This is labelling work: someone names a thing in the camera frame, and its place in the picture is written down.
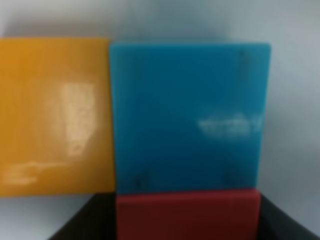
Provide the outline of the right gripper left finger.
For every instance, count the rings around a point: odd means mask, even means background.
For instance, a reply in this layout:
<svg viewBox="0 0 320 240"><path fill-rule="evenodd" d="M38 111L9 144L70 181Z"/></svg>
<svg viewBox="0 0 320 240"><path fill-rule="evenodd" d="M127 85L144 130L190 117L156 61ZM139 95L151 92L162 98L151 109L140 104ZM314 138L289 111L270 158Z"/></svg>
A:
<svg viewBox="0 0 320 240"><path fill-rule="evenodd" d="M115 240L116 195L95 194L51 240Z"/></svg>

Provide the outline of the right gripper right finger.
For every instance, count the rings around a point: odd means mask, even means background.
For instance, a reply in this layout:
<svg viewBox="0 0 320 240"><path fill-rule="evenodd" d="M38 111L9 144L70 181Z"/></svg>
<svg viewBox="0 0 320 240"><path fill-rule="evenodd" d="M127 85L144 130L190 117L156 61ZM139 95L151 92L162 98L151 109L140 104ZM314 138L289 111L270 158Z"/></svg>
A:
<svg viewBox="0 0 320 240"><path fill-rule="evenodd" d="M311 201L273 202L263 193L260 200L258 240L318 240L320 205Z"/></svg>

